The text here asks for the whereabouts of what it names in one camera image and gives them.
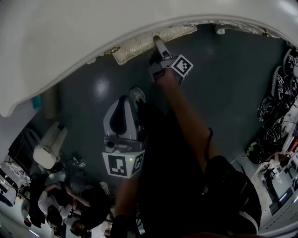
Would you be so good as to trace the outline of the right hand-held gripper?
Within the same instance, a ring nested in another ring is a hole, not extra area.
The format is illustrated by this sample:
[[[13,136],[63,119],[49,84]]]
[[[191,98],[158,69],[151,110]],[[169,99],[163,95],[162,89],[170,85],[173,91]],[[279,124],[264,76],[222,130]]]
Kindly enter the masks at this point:
[[[153,42],[155,51],[149,61],[149,74],[153,81],[162,76],[166,69],[172,69],[175,71],[176,81],[181,86],[185,77],[192,70],[193,64],[181,54],[173,57],[159,36],[154,36]]]

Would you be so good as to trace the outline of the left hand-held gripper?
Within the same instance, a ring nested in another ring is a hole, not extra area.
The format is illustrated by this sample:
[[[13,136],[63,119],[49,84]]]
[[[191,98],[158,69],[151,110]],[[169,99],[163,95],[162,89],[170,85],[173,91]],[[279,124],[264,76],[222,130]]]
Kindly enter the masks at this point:
[[[142,167],[147,143],[137,141],[135,116],[127,96],[121,96],[110,106],[103,125],[107,135],[111,132],[120,137],[104,138],[105,152],[102,155],[108,175],[133,177]]]

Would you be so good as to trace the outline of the white ornate dressing table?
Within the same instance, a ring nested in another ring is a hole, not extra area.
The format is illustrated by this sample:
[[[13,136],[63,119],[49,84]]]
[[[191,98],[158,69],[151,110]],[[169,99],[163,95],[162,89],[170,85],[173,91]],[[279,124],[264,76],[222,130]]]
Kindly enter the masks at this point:
[[[131,37],[200,20],[260,26],[298,45],[297,0],[0,0],[0,115]]]

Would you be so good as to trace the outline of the person's right forearm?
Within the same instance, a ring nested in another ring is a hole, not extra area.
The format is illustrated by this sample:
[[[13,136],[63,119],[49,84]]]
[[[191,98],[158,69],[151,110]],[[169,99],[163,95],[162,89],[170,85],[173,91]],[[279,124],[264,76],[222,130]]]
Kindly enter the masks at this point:
[[[204,158],[204,150],[210,135],[209,129],[204,126],[195,110],[187,102],[176,80],[174,70],[165,69],[156,82],[161,87],[170,108],[175,113],[184,138],[195,154],[202,171],[205,171],[207,162]]]

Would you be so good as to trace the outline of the person's left forearm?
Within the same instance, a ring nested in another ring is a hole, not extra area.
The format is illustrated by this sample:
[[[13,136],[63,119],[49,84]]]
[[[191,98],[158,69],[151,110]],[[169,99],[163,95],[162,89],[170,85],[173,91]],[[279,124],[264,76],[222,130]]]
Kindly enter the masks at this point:
[[[135,217],[137,205],[137,189],[139,173],[131,178],[124,178],[116,194],[115,215],[126,215]]]

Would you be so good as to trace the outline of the person's white shoe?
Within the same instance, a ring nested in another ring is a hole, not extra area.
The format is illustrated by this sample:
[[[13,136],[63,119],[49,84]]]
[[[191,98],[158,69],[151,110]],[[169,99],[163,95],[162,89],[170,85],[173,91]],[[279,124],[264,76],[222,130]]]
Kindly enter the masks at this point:
[[[139,87],[134,87],[129,91],[130,99],[137,106],[139,102],[146,102],[145,94]]]

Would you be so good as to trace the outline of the small spare gripper unit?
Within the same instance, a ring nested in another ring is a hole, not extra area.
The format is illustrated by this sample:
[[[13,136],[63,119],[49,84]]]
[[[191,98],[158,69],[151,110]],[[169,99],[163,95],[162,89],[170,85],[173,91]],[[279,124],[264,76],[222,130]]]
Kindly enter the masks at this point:
[[[81,157],[73,156],[71,161],[72,161],[72,165],[75,167],[84,168],[86,166],[86,161]]]

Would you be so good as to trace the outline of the person's dark clothing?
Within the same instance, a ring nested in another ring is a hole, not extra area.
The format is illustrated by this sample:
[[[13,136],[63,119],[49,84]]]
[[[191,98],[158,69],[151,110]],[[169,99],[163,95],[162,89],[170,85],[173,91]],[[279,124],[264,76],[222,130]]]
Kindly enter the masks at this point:
[[[111,238],[254,237],[261,205],[246,174],[223,156],[203,172],[173,112],[137,103],[148,135],[133,210],[114,219]]]

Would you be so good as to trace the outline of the teal box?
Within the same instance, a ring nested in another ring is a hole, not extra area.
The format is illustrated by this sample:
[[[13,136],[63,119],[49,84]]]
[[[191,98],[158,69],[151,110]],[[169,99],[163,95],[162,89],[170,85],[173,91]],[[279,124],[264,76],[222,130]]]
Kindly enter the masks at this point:
[[[33,109],[40,109],[42,107],[41,96],[36,95],[31,98]]]

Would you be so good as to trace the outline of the cluttered white table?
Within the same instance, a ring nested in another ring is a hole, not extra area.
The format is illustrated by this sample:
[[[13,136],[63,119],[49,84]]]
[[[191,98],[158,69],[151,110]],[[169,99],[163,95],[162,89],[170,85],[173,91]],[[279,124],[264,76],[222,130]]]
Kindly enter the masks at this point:
[[[13,207],[17,195],[26,186],[30,186],[31,179],[21,167],[3,162],[0,165],[0,201]]]

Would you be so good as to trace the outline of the pile of spare hand-held grippers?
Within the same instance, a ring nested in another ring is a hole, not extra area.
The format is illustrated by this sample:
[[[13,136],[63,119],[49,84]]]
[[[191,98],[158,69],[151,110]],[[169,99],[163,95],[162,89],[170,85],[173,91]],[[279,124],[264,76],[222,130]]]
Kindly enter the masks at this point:
[[[290,48],[284,56],[283,64],[274,72],[267,92],[257,109],[259,121],[275,121],[289,111],[298,97],[298,49]]]

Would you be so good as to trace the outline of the green black headset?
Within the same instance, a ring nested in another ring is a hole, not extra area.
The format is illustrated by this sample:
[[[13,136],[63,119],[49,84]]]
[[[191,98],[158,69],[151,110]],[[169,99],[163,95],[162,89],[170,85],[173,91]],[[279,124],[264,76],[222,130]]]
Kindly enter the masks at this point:
[[[256,142],[250,142],[245,149],[246,157],[254,164],[262,164],[265,160],[265,152],[261,145]]]

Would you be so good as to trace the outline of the white shelf rack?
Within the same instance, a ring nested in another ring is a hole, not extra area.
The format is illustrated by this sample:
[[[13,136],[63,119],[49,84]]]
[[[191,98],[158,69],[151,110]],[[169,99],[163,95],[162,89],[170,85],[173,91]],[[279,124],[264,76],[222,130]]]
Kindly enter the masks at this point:
[[[265,128],[253,141],[265,152],[265,160],[254,172],[265,187],[260,196],[262,209],[274,214],[298,190],[298,136],[279,128]]]

